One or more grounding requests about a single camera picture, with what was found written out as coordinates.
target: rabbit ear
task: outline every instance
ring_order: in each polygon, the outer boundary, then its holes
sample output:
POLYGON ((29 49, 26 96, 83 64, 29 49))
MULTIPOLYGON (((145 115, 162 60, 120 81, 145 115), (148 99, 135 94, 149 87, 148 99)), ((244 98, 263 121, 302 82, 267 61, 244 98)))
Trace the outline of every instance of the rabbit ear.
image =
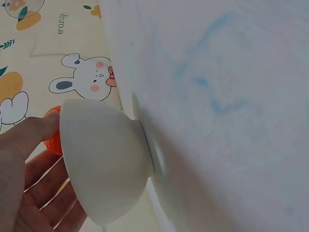
POLYGON ((49 84, 49 91, 52 93, 67 93, 75 90, 73 87, 74 78, 70 77, 61 77, 53 80, 49 84))
POLYGON ((80 57, 78 53, 68 54, 61 60, 63 66, 69 68, 77 68, 82 62, 84 62, 84 60, 80 57))

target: human hand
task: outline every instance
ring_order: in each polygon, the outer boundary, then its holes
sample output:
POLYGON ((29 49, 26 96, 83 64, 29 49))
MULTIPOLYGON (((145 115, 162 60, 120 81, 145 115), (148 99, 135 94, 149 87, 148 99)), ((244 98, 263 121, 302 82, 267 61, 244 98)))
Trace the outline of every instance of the human hand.
POLYGON ((68 179, 63 158, 46 150, 25 163, 58 129, 59 113, 51 112, 0 135, 0 232, 78 232, 83 225, 87 216, 71 183, 56 195, 68 179))

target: white bowl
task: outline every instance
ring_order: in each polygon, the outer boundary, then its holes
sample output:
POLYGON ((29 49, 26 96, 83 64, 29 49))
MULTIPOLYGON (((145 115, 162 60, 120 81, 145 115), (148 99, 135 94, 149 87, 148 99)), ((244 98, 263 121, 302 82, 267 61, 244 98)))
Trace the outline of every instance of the white bowl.
POLYGON ((96 224, 106 225, 135 205, 154 172, 139 121, 101 101, 67 100, 60 138, 77 198, 96 224))

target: pink cheek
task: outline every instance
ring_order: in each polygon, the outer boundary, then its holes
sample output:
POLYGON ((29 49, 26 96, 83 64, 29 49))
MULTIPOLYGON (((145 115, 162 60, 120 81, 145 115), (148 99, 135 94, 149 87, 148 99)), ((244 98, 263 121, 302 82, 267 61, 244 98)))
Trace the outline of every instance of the pink cheek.
POLYGON ((100 90, 99 86, 97 86, 97 85, 93 85, 90 89, 93 92, 98 92, 100 90))
POLYGON ((96 67, 97 67, 98 69, 101 69, 101 68, 104 67, 104 64, 103 64, 102 62, 98 62, 98 63, 96 63, 96 67))

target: orange fruit illustration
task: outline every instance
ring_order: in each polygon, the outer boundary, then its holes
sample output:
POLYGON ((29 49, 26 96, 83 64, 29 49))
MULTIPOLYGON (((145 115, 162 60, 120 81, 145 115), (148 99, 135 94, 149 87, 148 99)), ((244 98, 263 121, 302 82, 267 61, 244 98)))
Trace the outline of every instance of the orange fruit illustration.
POLYGON ((0 102, 13 97, 21 91, 23 78, 17 72, 8 72, 0 78, 0 102))
POLYGON ((98 5, 96 5, 95 8, 90 13, 93 16, 98 16, 99 18, 102 18, 101 17, 100 7, 98 5))
POLYGON ((41 14, 33 11, 28 11, 25 18, 16 24, 17 30, 25 30, 36 25, 41 20, 41 14))

